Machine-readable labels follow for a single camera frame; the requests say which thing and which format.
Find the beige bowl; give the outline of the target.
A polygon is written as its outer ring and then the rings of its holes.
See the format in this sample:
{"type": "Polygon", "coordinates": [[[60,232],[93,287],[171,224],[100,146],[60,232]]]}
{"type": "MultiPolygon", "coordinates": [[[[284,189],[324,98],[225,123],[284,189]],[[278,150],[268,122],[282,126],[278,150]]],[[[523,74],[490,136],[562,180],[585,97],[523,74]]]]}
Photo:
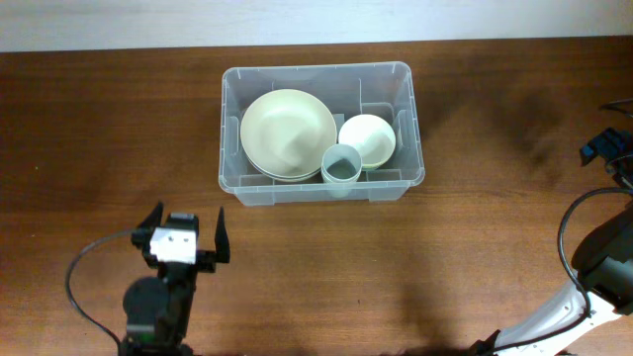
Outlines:
{"type": "Polygon", "coordinates": [[[279,89],[256,99],[245,111],[240,140],[247,156],[273,174],[299,176],[321,166],[336,144],[337,131],[328,107],[296,89],[279,89]]]}

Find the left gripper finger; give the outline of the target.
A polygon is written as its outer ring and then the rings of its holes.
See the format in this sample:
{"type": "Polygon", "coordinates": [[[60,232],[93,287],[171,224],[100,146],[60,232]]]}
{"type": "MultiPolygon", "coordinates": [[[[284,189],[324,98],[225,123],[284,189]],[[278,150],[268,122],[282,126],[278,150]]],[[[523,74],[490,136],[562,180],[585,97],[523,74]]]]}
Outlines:
{"type": "Polygon", "coordinates": [[[163,215],[164,204],[158,202],[149,215],[136,227],[137,231],[151,232],[160,226],[163,215]]]}
{"type": "Polygon", "coordinates": [[[214,237],[215,259],[217,263],[228,264],[230,262],[230,244],[226,230],[225,210],[220,207],[214,237]]]}

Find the cream white cup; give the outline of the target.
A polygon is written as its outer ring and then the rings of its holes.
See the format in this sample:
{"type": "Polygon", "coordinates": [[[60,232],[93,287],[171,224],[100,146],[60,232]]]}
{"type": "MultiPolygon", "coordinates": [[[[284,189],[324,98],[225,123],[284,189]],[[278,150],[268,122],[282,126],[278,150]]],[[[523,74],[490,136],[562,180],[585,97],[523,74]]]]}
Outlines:
{"type": "Polygon", "coordinates": [[[336,199],[347,197],[360,177],[360,170],[344,167],[330,167],[321,170],[321,177],[326,186],[326,193],[336,199]]]}

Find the white small bowl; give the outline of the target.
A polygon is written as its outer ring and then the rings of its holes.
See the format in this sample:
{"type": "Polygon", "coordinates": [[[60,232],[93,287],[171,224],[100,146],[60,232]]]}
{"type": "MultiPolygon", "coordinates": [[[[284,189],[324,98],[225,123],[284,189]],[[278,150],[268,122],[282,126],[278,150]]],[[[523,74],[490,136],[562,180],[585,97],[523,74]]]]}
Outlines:
{"type": "Polygon", "coordinates": [[[353,146],[360,154],[363,170],[385,164],[396,148],[395,131],[376,115],[361,114],[347,120],[338,133],[338,142],[353,146]]]}

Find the grey cup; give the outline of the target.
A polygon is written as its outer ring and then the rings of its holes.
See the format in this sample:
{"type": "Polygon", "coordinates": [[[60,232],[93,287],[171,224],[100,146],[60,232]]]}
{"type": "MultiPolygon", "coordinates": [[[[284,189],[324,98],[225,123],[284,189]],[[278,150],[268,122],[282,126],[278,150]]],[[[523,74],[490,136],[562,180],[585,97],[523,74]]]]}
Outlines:
{"type": "Polygon", "coordinates": [[[348,144],[335,144],[328,148],[321,161],[321,170],[330,167],[362,170],[362,157],[358,150],[348,144]]]}

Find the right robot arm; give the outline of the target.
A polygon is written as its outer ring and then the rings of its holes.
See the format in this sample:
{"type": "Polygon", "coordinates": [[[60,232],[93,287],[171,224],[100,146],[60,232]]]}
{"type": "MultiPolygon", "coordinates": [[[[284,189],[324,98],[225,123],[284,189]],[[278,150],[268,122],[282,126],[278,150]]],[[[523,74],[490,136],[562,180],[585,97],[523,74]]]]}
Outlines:
{"type": "Polygon", "coordinates": [[[566,227],[581,203],[599,195],[632,195],[632,134],[608,128],[582,146],[580,157],[583,166],[603,158],[618,186],[589,191],[564,213],[557,249],[570,281],[525,321],[477,341],[470,355],[561,355],[596,327],[632,313],[631,205],[588,234],[571,259],[564,251],[566,227]]]}

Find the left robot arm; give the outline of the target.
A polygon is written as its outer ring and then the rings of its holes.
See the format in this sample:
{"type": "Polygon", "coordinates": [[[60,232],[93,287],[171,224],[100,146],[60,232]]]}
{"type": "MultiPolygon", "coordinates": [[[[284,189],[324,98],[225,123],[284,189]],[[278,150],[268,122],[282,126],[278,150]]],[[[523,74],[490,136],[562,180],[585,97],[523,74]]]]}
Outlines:
{"type": "Polygon", "coordinates": [[[198,247],[199,218],[171,213],[164,219],[163,208],[158,203],[131,233],[132,245],[156,275],[134,281],[125,292],[127,323],[120,355],[192,355],[194,351],[183,340],[197,277],[213,274],[219,264],[230,261],[224,210],[219,210],[215,248],[204,250],[198,247]]]}

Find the cream bowl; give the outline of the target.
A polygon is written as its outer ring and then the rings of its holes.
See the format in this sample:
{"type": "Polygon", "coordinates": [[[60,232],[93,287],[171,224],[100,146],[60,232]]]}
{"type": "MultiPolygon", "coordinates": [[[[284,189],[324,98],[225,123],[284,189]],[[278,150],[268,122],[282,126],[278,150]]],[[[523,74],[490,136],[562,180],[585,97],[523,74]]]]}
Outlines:
{"type": "Polygon", "coordinates": [[[313,178],[314,176],[316,176],[319,172],[320,172],[320,168],[309,172],[307,174],[304,175],[299,175],[299,176],[282,176],[282,175],[277,175],[277,174],[273,174],[271,172],[266,171],[265,169],[261,168],[260,166],[258,166],[255,162],[253,162],[250,158],[248,158],[249,163],[256,168],[259,172],[261,172],[262,174],[274,179],[274,180],[278,180],[278,181],[282,181],[282,182],[300,182],[300,181],[305,181],[308,180],[310,178],[313,178]]]}

